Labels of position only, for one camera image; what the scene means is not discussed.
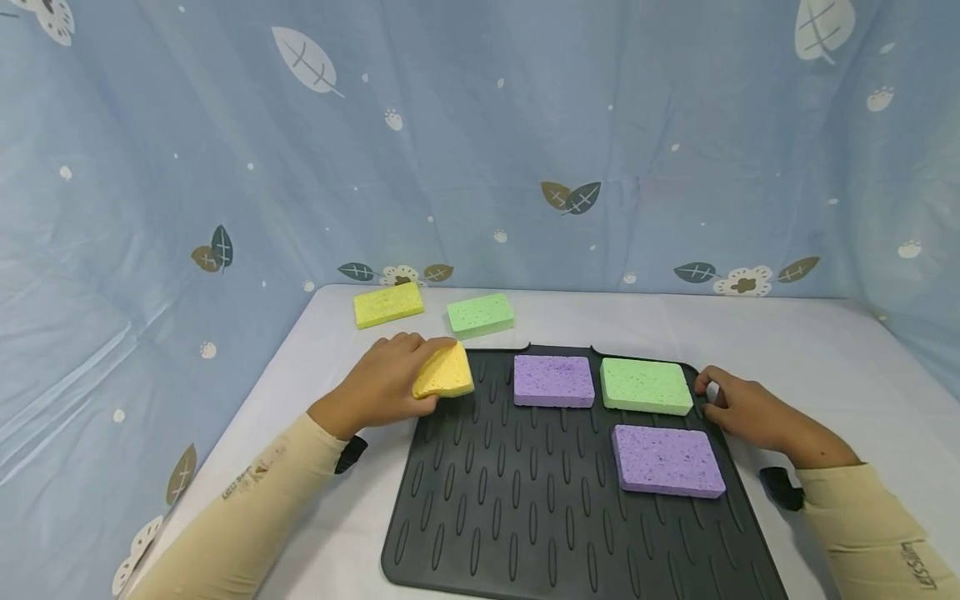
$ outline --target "hand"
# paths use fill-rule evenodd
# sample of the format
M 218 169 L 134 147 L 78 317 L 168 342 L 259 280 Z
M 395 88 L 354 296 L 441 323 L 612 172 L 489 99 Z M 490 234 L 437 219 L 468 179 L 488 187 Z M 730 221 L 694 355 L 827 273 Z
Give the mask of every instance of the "hand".
M 424 341 L 418 333 L 398 333 L 390 340 L 380 338 L 343 383 L 317 400 L 307 414 L 340 440 L 349 440 L 365 427 L 429 415 L 437 408 L 439 398 L 414 399 L 414 381 L 437 350 L 454 344 L 452 338 Z
M 710 383 L 720 386 L 708 420 L 755 446 L 786 454 L 796 468 L 859 465 L 853 450 L 835 433 L 771 394 L 755 381 L 744 381 L 718 367 L 706 367 L 694 383 L 702 396 Z

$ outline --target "yellow sponge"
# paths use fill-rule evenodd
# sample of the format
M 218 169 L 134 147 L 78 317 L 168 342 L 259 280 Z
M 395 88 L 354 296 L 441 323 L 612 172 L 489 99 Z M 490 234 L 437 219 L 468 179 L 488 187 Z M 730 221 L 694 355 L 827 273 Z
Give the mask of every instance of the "yellow sponge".
M 357 329 L 366 329 L 423 312 L 423 300 L 416 283 L 402 283 L 353 298 Z
M 430 357 L 414 382 L 414 398 L 436 394 L 440 397 L 456 397 L 473 391 L 473 375 L 464 345 L 438 350 Z

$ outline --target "person's left hand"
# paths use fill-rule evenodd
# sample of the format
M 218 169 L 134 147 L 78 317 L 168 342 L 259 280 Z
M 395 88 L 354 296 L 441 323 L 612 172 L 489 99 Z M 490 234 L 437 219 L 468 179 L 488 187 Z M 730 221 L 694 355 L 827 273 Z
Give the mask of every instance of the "person's left hand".
M 398 333 L 380 338 L 332 392 L 307 411 L 330 435 L 349 440 L 365 427 L 429 415 L 437 396 L 417 400 L 413 385 L 420 368 L 437 350 L 449 348 L 452 338 L 423 340 L 418 333 Z

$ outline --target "black silicone mat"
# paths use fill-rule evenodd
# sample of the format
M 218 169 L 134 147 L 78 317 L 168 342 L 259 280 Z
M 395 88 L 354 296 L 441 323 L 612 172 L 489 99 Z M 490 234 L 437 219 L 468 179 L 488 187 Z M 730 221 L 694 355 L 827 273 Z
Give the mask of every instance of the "black silicone mat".
M 588 357 L 593 408 L 514 406 L 517 354 Z M 417 424 L 381 556 L 391 582 L 503 600 L 787 597 L 705 398 L 686 417 L 608 410 L 592 348 L 468 356 L 476 391 Z M 697 373 L 681 367 L 692 394 Z M 727 492 L 623 492 L 619 423 L 706 431 Z

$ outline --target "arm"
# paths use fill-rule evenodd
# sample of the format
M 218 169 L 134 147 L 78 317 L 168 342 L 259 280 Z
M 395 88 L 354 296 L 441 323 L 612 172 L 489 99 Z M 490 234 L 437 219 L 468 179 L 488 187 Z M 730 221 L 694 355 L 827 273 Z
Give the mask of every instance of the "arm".
M 786 454 L 804 486 L 804 514 L 827 552 L 844 600 L 957 600 L 960 583 L 926 531 L 839 436 L 755 381 L 716 367 L 697 378 L 720 390 L 709 420 L 753 445 Z
M 453 344 L 417 334 L 380 339 L 344 382 L 314 402 L 163 553 L 128 600 L 249 600 L 304 506 L 357 431 L 428 415 L 438 398 L 411 395 L 420 367 Z

